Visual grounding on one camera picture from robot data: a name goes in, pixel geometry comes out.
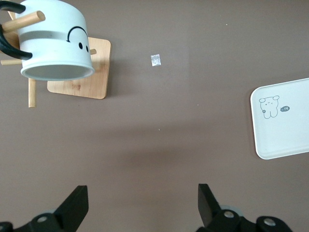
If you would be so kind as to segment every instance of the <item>cartoon bear drawing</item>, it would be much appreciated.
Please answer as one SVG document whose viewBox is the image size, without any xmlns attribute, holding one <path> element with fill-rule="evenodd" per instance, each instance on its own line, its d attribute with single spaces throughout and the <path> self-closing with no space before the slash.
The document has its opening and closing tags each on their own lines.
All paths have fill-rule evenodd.
<svg viewBox="0 0 309 232">
<path fill-rule="evenodd" d="M 269 98 L 261 98 L 261 109 L 264 114 L 264 118 L 269 119 L 270 117 L 276 117 L 278 114 L 278 99 L 279 96 L 269 97 Z"/>
</svg>

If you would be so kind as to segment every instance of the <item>white tray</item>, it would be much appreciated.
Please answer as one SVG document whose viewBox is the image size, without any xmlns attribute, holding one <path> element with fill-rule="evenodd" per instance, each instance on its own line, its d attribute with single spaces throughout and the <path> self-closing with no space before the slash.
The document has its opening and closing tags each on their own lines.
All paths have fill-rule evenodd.
<svg viewBox="0 0 309 232">
<path fill-rule="evenodd" d="M 268 160 L 309 151 L 309 78 L 257 88 L 251 110 L 259 157 Z"/>
</svg>

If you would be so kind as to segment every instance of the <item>wooden mug stand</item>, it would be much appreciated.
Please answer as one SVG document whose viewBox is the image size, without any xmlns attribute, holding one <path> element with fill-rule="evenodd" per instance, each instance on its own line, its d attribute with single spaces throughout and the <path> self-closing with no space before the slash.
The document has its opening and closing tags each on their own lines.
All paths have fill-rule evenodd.
<svg viewBox="0 0 309 232">
<path fill-rule="evenodd" d="M 45 20 L 41 11 L 28 14 L 15 19 L 15 13 L 8 12 L 11 21 L 2 24 L 4 36 L 7 41 L 19 49 L 19 39 L 15 30 L 39 23 Z M 111 59 L 111 43 L 108 40 L 91 38 L 89 39 L 92 66 L 95 73 L 87 78 L 70 81 L 48 81 L 47 89 L 52 93 L 68 94 L 73 96 L 104 99 L 107 92 L 108 73 Z M 19 59 L 1 60 L 2 65 L 22 64 Z M 28 80 L 28 106 L 36 107 L 36 80 Z"/>
</svg>

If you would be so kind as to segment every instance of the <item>black mug handle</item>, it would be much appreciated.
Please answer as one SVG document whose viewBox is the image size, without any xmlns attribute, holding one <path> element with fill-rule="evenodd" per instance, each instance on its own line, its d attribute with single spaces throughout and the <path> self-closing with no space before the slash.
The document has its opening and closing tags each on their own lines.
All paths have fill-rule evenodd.
<svg viewBox="0 0 309 232">
<path fill-rule="evenodd" d="M 24 12 L 26 7 L 22 4 L 18 4 L 15 2 L 10 1 L 0 1 L 0 10 L 3 11 L 11 11 L 14 13 L 22 13 Z M 24 52 L 21 50 L 18 50 L 17 48 L 14 48 L 10 43 L 6 40 L 6 38 L 3 35 L 3 29 L 2 25 L 0 24 L 0 51 L 3 53 L 14 57 L 16 59 L 30 59 L 32 57 L 31 52 Z"/>
</svg>

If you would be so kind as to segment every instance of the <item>small sticker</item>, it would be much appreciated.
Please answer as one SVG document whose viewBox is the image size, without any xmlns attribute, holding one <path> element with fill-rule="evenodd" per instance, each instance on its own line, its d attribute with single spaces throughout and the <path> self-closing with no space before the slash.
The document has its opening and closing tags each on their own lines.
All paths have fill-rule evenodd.
<svg viewBox="0 0 309 232">
<path fill-rule="evenodd" d="M 151 63 L 153 66 L 160 66 L 161 65 L 161 60 L 160 60 L 160 55 L 152 55 L 151 57 Z"/>
<path fill-rule="evenodd" d="M 281 112 L 287 112 L 287 111 L 289 111 L 290 110 L 290 107 L 289 106 L 284 106 L 284 107 L 281 107 L 280 108 L 280 111 Z"/>
</svg>

